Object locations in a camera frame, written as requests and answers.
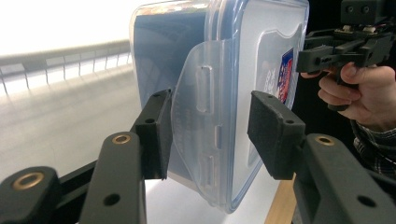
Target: finger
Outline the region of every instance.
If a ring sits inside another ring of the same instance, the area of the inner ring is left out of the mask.
[[[388,66],[359,68],[347,63],[341,70],[341,79],[349,84],[366,84],[372,88],[395,82],[395,71]]]
[[[367,120],[372,116],[372,112],[369,111],[361,101],[352,102],[346,110],[338,111],[338,113],[346,118],[359,120],[361,124],[363,124],[361,122],[362,120]]]
[[[318,97],[329,105],[350,105],[352,103],[351,100],[338,98],[324,90],[318,92]]]
[[[324,71],[324,72],[327,72],[327,73],[329,73],[329,74],[337,74],[338,68],[335,67],[335,66],[330,66],[330,67],[328,67],[328,68],[326,68],[326,69],[323,69],[323,71]]]
[[[358,90],[346,86],[338,85],[335,81],[335,75],[329,74],[319,81],[319,86],[328,94],[343,100],[356,101],[361,98]]]

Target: plastic food container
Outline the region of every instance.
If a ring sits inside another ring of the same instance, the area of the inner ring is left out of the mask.
[[[174,90],[169,169],[227,213],[262,165],[247,135],[250,93],[292,107],[308,10],[305,0],[172,1],[132,17],[141,104]]]

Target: screw hole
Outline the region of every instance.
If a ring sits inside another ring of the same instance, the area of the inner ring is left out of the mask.
[[[145,122],[146,122],[146,123],[154,123],[155,120],[154,120],[154,119],[146,119]]]
[[[354,8],[353,8],[352,6],[349,6],[349,7],[346,8],[346,12],[347,12],[347,13],[352,13],[352,12],[353,12],[353,9],[354,9]]]
[[[325,146],[334,146],[334,141],[331,138],[325,136],[318,136],[315,138],[315,140]]]
[[[118,136],[115,136],[112,140],[112,142],[114,144],[125,144],[127,142],[129,142],[131,140],[131,136],[127,135],[127,134],[121,134]]]
[[[361,13],[366,14],[366,13],[369,13],[369,12],[370,12],[370,8],[369,7],[365,6],[365,7],[361,8]]]
[[[358,200],[360,203],[368,206],[368,207],[376,207],[375,201],[373,201],[371,198],[366,197],[366,196],[358,196]]]
[[[13,184],[15,190],[29,189],[40,183],[44,179],[41,172],[33,172],[19,177]]]
[[[120,201],[120,195],[119,194],[110,194],[107,197],[105,197],[103,203],[105,206],[113,206],[114,204],[118,203]]]

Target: sleeve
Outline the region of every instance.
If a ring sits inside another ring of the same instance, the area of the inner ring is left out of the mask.
[[[396,129],[383,133],[371,131],[351,121],[356,136],[354,146],[373,171],[396,179]]]

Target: container lid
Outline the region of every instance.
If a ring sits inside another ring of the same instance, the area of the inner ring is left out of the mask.
[[[185,21],[195,3],[173,16]],[[262,165],[247,134],[250,93],[269,92],[292,107],[307,16],[305,0],[214,0],[205,4],[204,29],[193,29],[204,40],[177,78],[174,146],[198,192],[227,213]]]

